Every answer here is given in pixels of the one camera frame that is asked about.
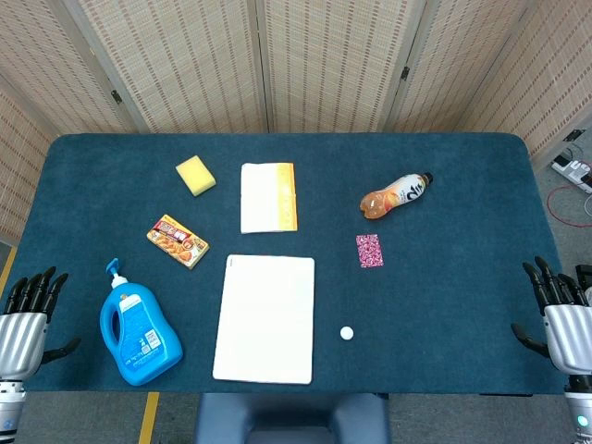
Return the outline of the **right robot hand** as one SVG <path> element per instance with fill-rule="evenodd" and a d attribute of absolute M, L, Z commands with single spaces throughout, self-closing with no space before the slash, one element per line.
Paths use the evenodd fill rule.
<path fill-rule="evenodd" d="M 591 375 L 591 289 L 572 277 L 553 272 L 544 258 L 523 263 L 536 298 L 547 341 L 536 341 L 517 323 L 513 335 L 528 350 L 549 360 L 568 376 Z"/>

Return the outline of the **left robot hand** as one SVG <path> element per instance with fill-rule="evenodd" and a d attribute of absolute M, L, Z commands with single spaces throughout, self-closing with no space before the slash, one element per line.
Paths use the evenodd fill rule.
<path fill-rule="evenodd" d="M 1 381 L 22 383 L 35 375 L 44 364 L 73 353 L 81 343 L 71 339 L 52 350 L 45 340 L 56 303 L 68 274 L 54 276 L 51 266 L 42 273 L 19 279 L 7 294 L 1 313 Z"/>

